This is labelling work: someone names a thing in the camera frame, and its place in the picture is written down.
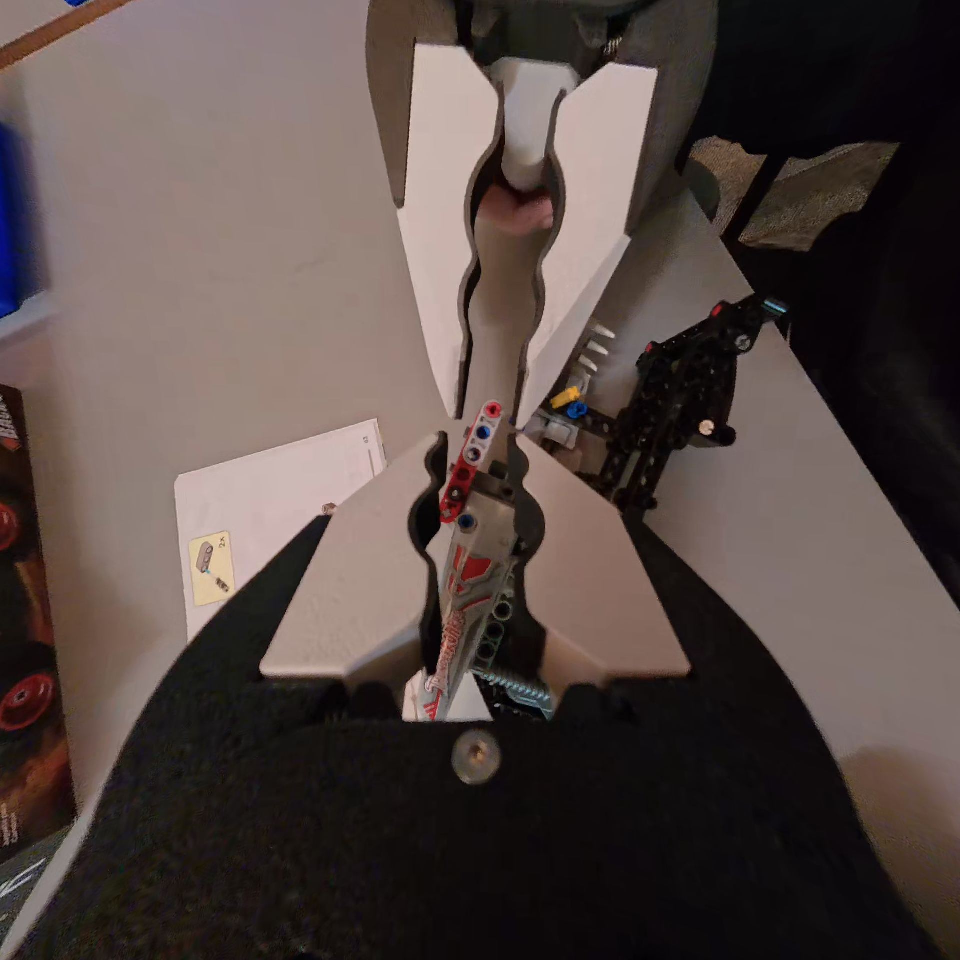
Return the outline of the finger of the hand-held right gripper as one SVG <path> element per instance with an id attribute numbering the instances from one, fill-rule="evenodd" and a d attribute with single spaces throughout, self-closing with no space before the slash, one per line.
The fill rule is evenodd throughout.
<path id="1" fill-rule="evenodd" d="M 502 95 L 462 47 L 414 45 L 405 193 L 397 212 L 423 340 L 443 407 L 460 420 L 470 370 L 468 288 L 478 276 L 472 202 L 498 146 Z"/>
<path id="2" fill-rule="evenodd" d="M 627 219 L 659 72 L 609 63 L 558 102 L 549 157 L 554 232 L 537 267 L 516 427 L 526 426 L 581 340 L 629 244 Z"/>

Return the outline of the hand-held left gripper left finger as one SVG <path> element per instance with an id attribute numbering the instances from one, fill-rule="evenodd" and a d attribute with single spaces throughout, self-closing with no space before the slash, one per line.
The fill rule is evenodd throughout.
<path id="1" fill-rule="evenodd" d="M 442 646 L 437 565 L 449 437 L 429 434 L 330 517 L 261 660 L 272 679 L 403 687 Z"/>

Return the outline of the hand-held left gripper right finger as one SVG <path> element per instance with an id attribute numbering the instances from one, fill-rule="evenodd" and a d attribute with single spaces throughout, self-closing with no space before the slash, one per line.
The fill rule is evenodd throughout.
<path id="1" fill-rule="evenodd" d="M 509 440 L 515 663 L 554 694 L 685 678 L 691 664 L 621 514 L 523 434 Z"/>

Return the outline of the toy brick truck model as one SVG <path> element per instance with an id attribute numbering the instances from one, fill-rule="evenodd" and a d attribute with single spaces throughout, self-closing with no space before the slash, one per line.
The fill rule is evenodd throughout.
<path id="1" fill-rule="evenodd" d="M 606 499 L 621 515 L 643 518 L 669 458 L 690 448 L 725 449 L 738 438 L 730 425 L 738 361 L 764 326 L 787 307 L 752 294 L 717 303 L 703 321 L 664 342 L 649 342 L 636 363 L 628 402 L 611 416 L 571 388 L 539 409 L 542 427 L 524 436 Z M 515 529 L 509 463 L 488 460 L 473 470 L 450 465 L 439 499 L 440 521 L 451 528 L 438 575 L 441 646 L 437 665 L 421 669 L 404 692 L 403 716 L 415 722 L 467 717 L 457 705 L 465 678 L 486 707 L 553 716 L 563 694 L 517 668 L 517 572 L 524 546 Z"/>

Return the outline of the grey three-hole brick beam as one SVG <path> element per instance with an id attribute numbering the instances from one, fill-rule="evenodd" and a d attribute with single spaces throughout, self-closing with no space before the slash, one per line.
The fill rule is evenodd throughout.
<path id="1" fill-rule="evenodd" d="M 480 408 L 463 438 L 461 459 L 469 469 L 482 470 L 490 460 L 502 416 L 503 407 L 496 400 L 489 400 Z"/>

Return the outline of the person's right hand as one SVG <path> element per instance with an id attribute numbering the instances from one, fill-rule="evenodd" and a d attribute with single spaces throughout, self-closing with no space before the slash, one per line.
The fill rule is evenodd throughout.
<path id="1" fill-rule="evenodd" d="M 480 200 L 477 216 L 504 234 L 526 236 L 550 231 L 555 209 L 546 190 L 522 193 L 505 181 L 496 181 Z"/>

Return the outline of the open instruction booklet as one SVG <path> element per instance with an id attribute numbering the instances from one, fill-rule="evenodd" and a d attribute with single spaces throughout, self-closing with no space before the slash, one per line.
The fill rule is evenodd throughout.
<path id="1" fill-rule="evenodd" d="M 372 418 L 178 476 L 187 642 L 306 525 L 386 467 Z"/>

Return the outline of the person's dark hoodie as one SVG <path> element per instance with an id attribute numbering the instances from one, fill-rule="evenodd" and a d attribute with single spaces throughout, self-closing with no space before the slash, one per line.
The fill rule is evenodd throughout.
<path id="1" fill-rule="evenodd" d="M 959 3 L 721 1 L 690 138 L 810 159 L 897 149 L 805 253 L 731 249 L 958 601 Z"/>

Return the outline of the black toy set box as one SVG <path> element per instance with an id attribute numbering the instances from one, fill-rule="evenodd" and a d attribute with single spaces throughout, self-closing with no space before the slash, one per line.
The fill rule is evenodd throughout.
<path id="1" fill-rule="evenodd" d="M 25 847 L 1 864 L 1 941 L 9 934 L 49 862 L 71 833 L 71 825 Z"/>
<path id="2" fill-rule="evenodd" d="M 1 862 L 76 801 L 23 399 L 1 387 Z"/>

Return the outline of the grey adjoining table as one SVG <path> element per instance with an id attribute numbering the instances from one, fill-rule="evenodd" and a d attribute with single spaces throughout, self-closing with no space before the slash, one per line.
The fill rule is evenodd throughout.
<path id="1" fill-rule="evenodd" d="M 104 2 L 1 1 L 2 56 L 24 44 L 33 51 L 57 42 L 101 16 Z"/>

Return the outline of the blue plastic bin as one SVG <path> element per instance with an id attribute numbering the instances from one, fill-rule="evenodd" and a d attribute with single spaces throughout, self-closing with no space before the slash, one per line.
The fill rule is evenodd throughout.
<path id="1" fill-rule="evenodd" d="M 25 135 L 1 123 L 1 322 L 12 330 L 49 286 L 42 206 Z"/>

